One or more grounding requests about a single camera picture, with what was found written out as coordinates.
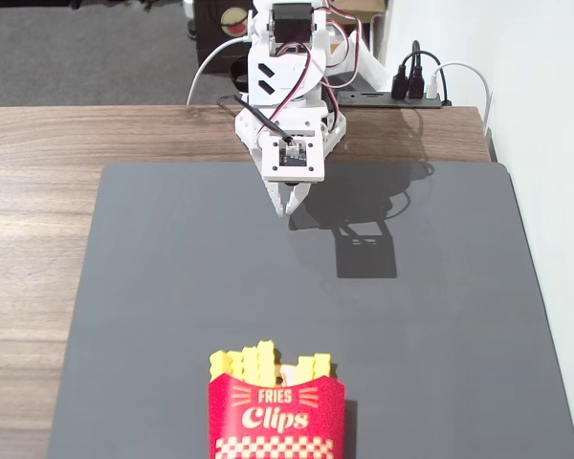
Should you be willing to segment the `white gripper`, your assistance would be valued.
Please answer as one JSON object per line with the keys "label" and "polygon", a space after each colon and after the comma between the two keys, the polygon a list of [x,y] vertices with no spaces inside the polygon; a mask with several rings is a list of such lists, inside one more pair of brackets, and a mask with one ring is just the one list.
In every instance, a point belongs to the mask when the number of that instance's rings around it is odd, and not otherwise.
{"label": "white gripper", "polygon": [[[275,107],[255,107],[246,104],[235,118],[235,133],[249,150],[254,161],[262,160],[263,146],[269,142],[281,143],[280,129],[291,137],[325,136],[328,125],[328,107],[325,102],[290,102],[277,115]],[[300,183],[292,187],[287,205],[283,204],[283,184],[263,181],[278,217],[293,213],[307,197],[311,185]]]}

